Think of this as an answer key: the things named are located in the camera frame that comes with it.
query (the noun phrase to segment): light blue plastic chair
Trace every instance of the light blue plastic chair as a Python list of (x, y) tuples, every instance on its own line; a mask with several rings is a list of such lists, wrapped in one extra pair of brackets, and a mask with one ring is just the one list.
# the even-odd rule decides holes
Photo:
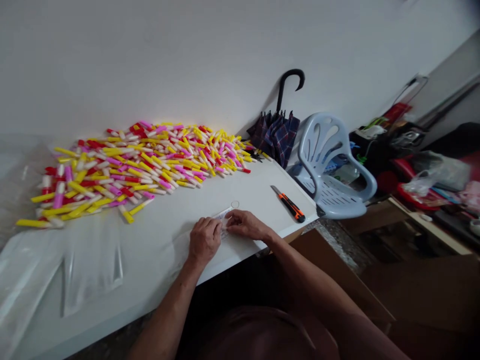
[[(349, 133), (344, 123), (328, 112), (310, 115), (298, 147), (302, 167), (293, 178), (325, 213), (325, 219), (350, 219), (367, 212), (364, 204), (377, 191), (373, 175), (361, 165), (350, 150)], [(330, 160), (345, 154), (366, 180), (366, 188), (356, 191), (337, 179), (324, 174)]]

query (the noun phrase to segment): plaid umbrella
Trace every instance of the plaid umbrella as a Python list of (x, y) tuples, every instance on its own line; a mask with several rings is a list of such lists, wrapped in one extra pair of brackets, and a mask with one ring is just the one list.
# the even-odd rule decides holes
[(274, 114), (270, 111), (268, 114), (260, 113), (255, 124), (247, 130), (251, 143), (275, 159), (284, 169), (289, 163), (300, 125), (300, 120), (294, 117), (293, 111), (290, 112), (288, 118), (285, 117), (286, 111), (281, 111), (285, 80), (291, 75), (300, 77), (300, 84), (295, 91), (303, 87), (305, 74), (302, 70), (293, 69), (284, 73), (280, 79), (276, 112)]

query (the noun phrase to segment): finger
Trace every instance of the finger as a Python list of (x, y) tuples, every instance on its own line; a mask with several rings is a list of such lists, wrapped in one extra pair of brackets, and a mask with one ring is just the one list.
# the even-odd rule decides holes
[(201, 217), (197, 222), (198, 228), (203, 228), (204, 225), (205, 225), (205, 221), (206, 221), (206, 219), (204, 217)]
[(215, 226), (215, 230), (213, 231), (213, 237), (218, 241), (220, 240), (221, 232), (222, 232), (222, 222), (219, 221)]
[(208, 232), (211, 232), (211, 233), (213, 234), (214, 231), (215, 231), (215, 227), (216, 227), (218, 224), (222, 224), (222, 222), (221, 222), (220, 220), (218, 220), (218, 219), (210, 218), (210, 221), (208, 222), (208, 224), (206, 224), (205, 229), (206, 229)]
[(226, 226), (229, 227), (229, 226), (232, 226), (232, 225), (240, 225), (242, 222), (240, 221), (240, 219), (236, 218), (236, 217), (231, 217), (228, 219), (228, 222), (226, 223)]
[(229, 211), (226, 213), (225, 217), (228, 219), (228, 218), (231, 218), (231, 217), (237, 217), (239, 219), (243, 219), (244, 217), (244, 214), (245, 214), (245, 211), (243, 210), (238, 210), (238, 209), (234, 209), (232, 211)]
[(205, 229), (210, 230), (210, 231), (213, 233), (213, 232), (214, 232), (214, 229), (215, 229), (216, 221), (218, 221), (218, 220), (216, 220), (216, 219), (214, 219), (214, 218), (212, 218), (212, 217), (207, 217), (207, 218), (205, 219), (205, 222), (204, 222), (204, 224), (203, 224), (203, 227), (204, 227)]
[(232, 225), (232, 226), (227, 227), (226, 229), (229, 233), (232, 233), (232, 234), (237, 234), (237, 235), (241, 235), (241, 236), (244, 236), (244, 237), (248, 236), (247, 235), (248, 229), (245, 226), (242, 226), (242, 225)]

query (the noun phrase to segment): plastic bag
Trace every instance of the plastic bag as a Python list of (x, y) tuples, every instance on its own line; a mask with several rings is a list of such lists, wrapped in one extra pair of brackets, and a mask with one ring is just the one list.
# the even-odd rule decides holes
[(0, 251), (25, 230), (15, 226), (18, 219), (35, 219), (30, 198), (39, 194), (44, 168), (56, 162), (49, 142), (47, 137), (0, 135)]
[(116, 211), (107, 210), (69, 222), (63, 316), (123, 283), (121, 221)]
[(424, 170), (435, 176), (435, 185), (449, 191), (462, 191), (470, 180), (470, 165), (463, 161), (437, 154), (433, 151), (421, 151), (411, 159), (417, 173)]
[(15, 352), (63, 258), (55, 238), (29, 236), (32, 232), (17, 234), (0, 254), (0, 354), (5, 360)]
[(437, 170), (423, 170), (410, 180), (410, 182), (402, 185), (403, 190), (407, 193), (413, 193), (421, 198), (427, 196), (429, 189), (435, 185), (438, 179)]

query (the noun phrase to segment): umbrella handle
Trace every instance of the umbrella handle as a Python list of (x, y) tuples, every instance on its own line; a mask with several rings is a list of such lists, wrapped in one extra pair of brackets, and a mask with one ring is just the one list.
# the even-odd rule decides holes
[(280, 109), (282, 108), (282, 98), (284, 97), (284, 85), (285, 85), (285, 80), (292, 75), (298, 75), (300, 78), (300, 83), (298, 84), (298, 87), (296, 88), (295, 91), (300, 90), (301, 88), (304, 87), (305, 84), (305, 73), (300, 70), (300, 69), (292, 69), (288, 70), (286, 73), (284, 73), (281, 78), (280, 78), (280, 89), (278, 90), (278, 100), (276, 102), (276, 111), (279, 112)]

